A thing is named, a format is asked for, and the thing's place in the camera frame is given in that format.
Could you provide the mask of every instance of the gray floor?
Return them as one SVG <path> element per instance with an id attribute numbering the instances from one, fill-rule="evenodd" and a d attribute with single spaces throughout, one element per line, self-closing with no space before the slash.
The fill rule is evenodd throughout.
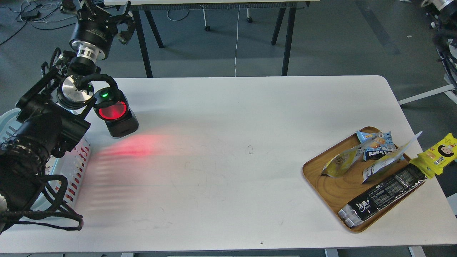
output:
<path id="1" fill-rule="evenodd" d="M 438 57 L 431 42 L 433 31 L 429 30 L 429 20 L 419 8 L 420 2 L 322 0 L 311 3 L 309 8 L 298 10 L 288 74 L 381 75 L 388 80 L 398 100 L 446 85 L 444 70 L 436 61 Z M 0 3 L 0 6 L 9 6 L 13 10 L 17 10 L 19 5 L 20 1 L 14 0 Z M 208 10 L 211 32 L 204 31 L 202 11 L 191 10 L 188 17 L 179 22 L 169 21 L 166 11 L 153 11 L 166 46 L 164 49 L 157 47 L 142 14 L 154 77 L 234 76 L 237 30 L 237 76 L 279 76 L 287 19 L 284 19 L 278 44 L 271 46 L 277 10 L 250 11 L 254 19 L 252 24 L 246 22 L 245 9 L 240 11 L 239 22 L 238 9 Z M 173 18 L 183 14 L 184 11 L 170 13 Z M 0 8 L 0 42 L 23 25 L 14 21 L 16 15 L 6 8 Z M 50 20 L 65 17 L 57 14 Z M 52 28 L 72 21 L 34 25 Z M 49 61 L 55 47 L 69 50 L 68 41 L 72 31 L 73 26 L 40 31 L 27 24 L 10 41 L 0 46 L 0 113 L 12 109 L 19 97 L 40 79 L 40 65 L 43 61 Z M 115 78 L 146 76 L 136 35 L 128 45 L 114 42 L 109 58 L 97 64 L 103 73 Z M 457 135 L 457 105 L 444 94 L 406 104 L 403 111 L 414 132 L 424 131 L 419 139 L 424 149 L 449 132 Z M 370 110 L 369 106 L 367 112 L 376 115 L 376 111 Z M 457 192 L 457 183 L 454 182 L 457 172 L 452 167 L 448 170 L 445 176 L 438 179 L 445 193 L 450 195 Z M 427 257 L 457 256 L 456 246 L 424 247 L 424 251 Z M 117 253 L 66 256 L 102 254 L 120 256 Z M 339 254 L 349 257 L 410 256 L 405 246 L 340 249 Z M 323 250 L 302 251 L 300 255 L 322 256 Z"/>

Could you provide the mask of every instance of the snack bag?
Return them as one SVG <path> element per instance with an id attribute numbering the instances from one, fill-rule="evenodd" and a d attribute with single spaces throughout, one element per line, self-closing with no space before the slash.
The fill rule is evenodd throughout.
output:
<path id="1" fill-rule="evenodd" d="M 348 202 L 338 212 L 338 216 L 348 227 L 360 225 L 378 211 L 399 201 L 426 180 L 427 177 L 419 168 L 408 164 Z"/>
<path id="2" fill-rule="evenodd" d="M 351 165 L 354 164 L 354 162 L 356 162 L 365 152 L 365 149 L 376 140 L 379 134 L 381 134 L 381 132 L 374 134 L 360 145 L 354 146 L 351 149 L 345 150 L 339 155 L 333 157 L 325 164 L 321 175 L 328 175 L 330 177 L 343 176 L 347 170 L 349 170 Z"/>
<path id="3" fill-rule="evenodd" d="M 365 133 L 362 131 L 356 132 L 360 143 L 365 142 L 366 139 L 373 137 L 374 133 Z M 389 132 L 381 133 L 375 142 L 371 143 L 370 146 L 365 150 L 363 160 L 378 160 L 379 158 L 389 154 L 395 150 L 395 145 L 392 141 L 392 134 Z"/>
<path id="4" fill-rule="evenodd" d="M 456 145 L 457 139 L 449 133 L 443 140 L 409 162 L 418 167 L 428 178 L 433 178 L 435 174 L 443 173 L 443 168 L 457 158 Z"/>
<path id="5" fill-rule="evenodd" d="M 422 134 L 422 131 L 417 133 L 408 143 L 400 146 L 398 149 L 390 152 L 388 155 L 383 156 L 381 159 L 375 161 L 371 166 L 365 168 L 362 172 L 363 182 L 373 181 L 387 171 L 393 164 L 395 164 L 408 149 L 412 142 L 414 142 Z"/>

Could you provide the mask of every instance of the blue snack package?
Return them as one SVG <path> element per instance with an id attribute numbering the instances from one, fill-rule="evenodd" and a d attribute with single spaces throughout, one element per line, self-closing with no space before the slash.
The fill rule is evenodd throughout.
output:
<path id="1" fill-rule="evenodd" d="M 361 143 L 365 142 L 366 139 L 371 138 L 375 135 L 361 131 L 357 131 L 356 134 Z M 393 150 L 395 150 L 395 145 L 393 144 L 392 134 L 390 131 L 387 133 L 381 133 L 378 138 L 376 138 L 373 143 L 371 143 L 370 146 L 365 150 L 363 160 L 378 160 Z"/>

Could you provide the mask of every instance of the cartoon face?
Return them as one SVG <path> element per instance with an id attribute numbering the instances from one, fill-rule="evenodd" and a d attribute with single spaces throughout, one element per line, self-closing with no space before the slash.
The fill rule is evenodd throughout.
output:
<path id="1" fill-rule="evenodd" d="M 443 153 L 445 153 L 447 155 L 450 155 L 450 154 L 453 153 L 451 149 L 449 149 L 449 148 L 447 148 L 445 146 L 441 147 L 441 151 L 443 151 Z"/>

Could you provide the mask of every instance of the yellow snack package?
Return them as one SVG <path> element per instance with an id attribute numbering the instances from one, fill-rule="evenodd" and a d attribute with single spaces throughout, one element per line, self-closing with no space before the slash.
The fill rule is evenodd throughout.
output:
<path id="1" fill-rule="evenodd" d="M 447 134 L 436 145 L 411 159 L 409 163 L 418 167 L 428 178 L 443 173 L 443 168 L 457 158 L 457 139 L 452 133 Z"/>
<path id="2" fill-rule="evenodd" d="M 380 134 L 381 132 L 376 133 L 360 145 L 354 146 L 351 149 L 345 150 L 339 155 L 333 157 L 325 164 L 321 175 L 327 175 L 330 177 L 343 176 L 352 164 L 354 164 L 359 157 L 365 153 L 365 149 L 367 149 Z"/>

